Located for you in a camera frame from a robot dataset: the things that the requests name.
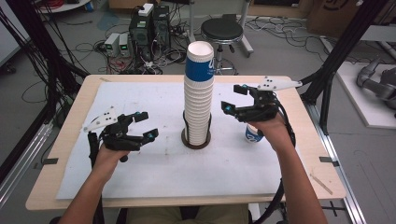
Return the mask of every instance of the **stack of paper cups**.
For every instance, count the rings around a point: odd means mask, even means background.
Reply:
[[[187,147],[199,149],[210,141],[210,108],[214,82],[213,48],[205,41],[189,44],[184,76],[184,120],[182,133]]]

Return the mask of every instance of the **gray pants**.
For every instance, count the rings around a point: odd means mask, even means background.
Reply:
[[[247,204],[201,206],[194,220],[182,220],[179,207],[131,208],[128,224],[248,224]]]

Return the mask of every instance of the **human arm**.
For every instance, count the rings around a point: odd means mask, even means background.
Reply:
[[[279,114],[265,122],[250,122],[276,151],[288,205],[289,223],[327,223],[317,195]]]
[[[113,151],[101,145],[95,165],[74,200],[67,207],[59,224],[92,223],[105,183],[111,178],[119,159],[129,151]]]

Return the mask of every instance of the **wooden table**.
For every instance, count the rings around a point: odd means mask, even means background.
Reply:
[[[54,143],[49,158],[59,158],[57,164],[45,165],[26,202],[29,210],[65,209],[70,200],[56,200],[56,194],[64,176],[70,152],[77,141],[78,132],[89,112],[99,85],[102,82],[183,82],[183,76],[110,76],[91,75],[85,81],[78,97]],[[223,83],[260,83],[261,76],[216,76],[216,82]],[[290,123],[296,133],[298,146],[305,169],[319,199],[342,199],[345,189],[338,174],[330,162],[321,162],[319,157],[328,157],[317,131],[309,118],[300,96],[295,89],[278,93],[290,117]],[[109,199],[104,207],[137,207],[193,204],[226,204],[270,202],[272,197],[265,196],[221,196],[221,197],[183,197],[149,199]]]

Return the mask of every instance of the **brown round base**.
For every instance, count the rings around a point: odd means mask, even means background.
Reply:
[[[210,142],[210,131],[207,133],[206,141],[203,144],[201,144],[200,146],[191,145],[186,139],[185,132],[186,132],[186,129],[183,129],[183,132],[181,132],[181,141],[183,142],[184,146],[186,146],[186,147],[189,147],[189,148],[195,149],[195,150],[202,149],[202,148],[206,147]]]

